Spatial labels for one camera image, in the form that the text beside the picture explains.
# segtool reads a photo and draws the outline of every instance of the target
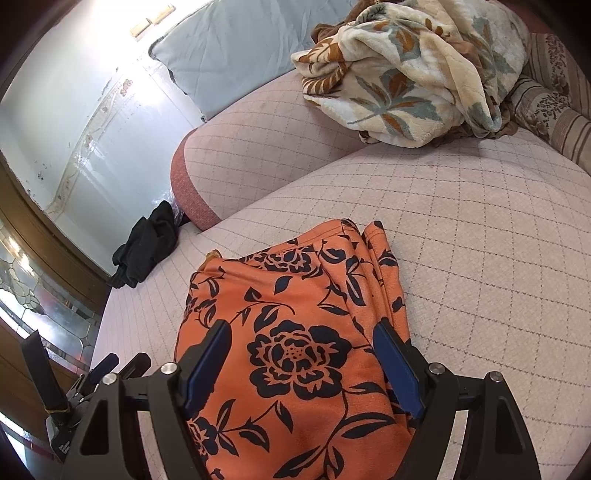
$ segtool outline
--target stained glass window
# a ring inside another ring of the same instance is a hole
[[[44,273],[1,220],[0,317],[23,338],[39,330],[57,363],[76,373],[90,370],[100,315]]]

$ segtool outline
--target bolt head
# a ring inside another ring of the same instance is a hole
[[[445,371],[445,367],[442,364],[435,362],[435,363],[429,364],[429,371],[433,375],[441,375]]]
[[[111,385],[111,384],[115,383],[116,380],[117,380],[117,374],[114,374],[113,372],[111,372],[110,374],[106,374],[103,377],[103,383],[105,385]]]
[[[488,374],[491,380],[495,383],[501,383],[505,378],[501,372],[492,371]]]
[[[160,371],[164,374],[164,375],[172,375],[173,373],[176,372],[178,368],[178,365],[174,362],[168,362],[167,364],[164,364],[163,366],[160,367]]]

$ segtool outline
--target floral blanket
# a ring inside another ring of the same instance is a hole
[[[420,147],[464,121],[480,138],[499,131],[528,40],[494,0],[406,0],[368,7],[291,59],[326,115],[362,138]]]

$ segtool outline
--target wall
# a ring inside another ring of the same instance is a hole
[[[204,3],[134,39],[155,0],[82,0],[37,44],[0,102],[0,148],[56,226],[108,273],[135,222],[170,191],[170,160],[201,114],[147,56]]]

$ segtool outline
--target light blue pillow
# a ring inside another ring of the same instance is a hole
[[[318,23],[337,24],[356,0],[213,0],[150,46],[205,119],[293,69]]]

